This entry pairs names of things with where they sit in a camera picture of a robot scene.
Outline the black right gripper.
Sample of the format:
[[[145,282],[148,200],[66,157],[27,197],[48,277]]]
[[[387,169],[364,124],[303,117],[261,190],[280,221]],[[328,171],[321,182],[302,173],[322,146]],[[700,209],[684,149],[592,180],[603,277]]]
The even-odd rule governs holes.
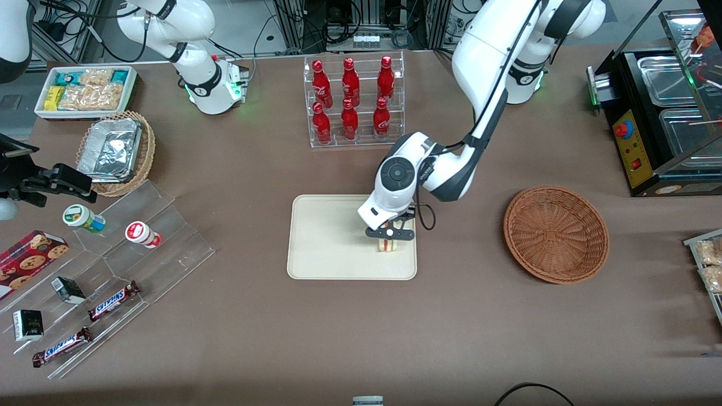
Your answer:
[[[66,164],[44,169],[34,163],[31,154],[38,148],[1,134],[1,198],[25,201],[33,206],[46,206],[45,192],[51,192],[54,183],[65,195],[74,196],[94,204],[98,193],[92,191],[92,178]]]

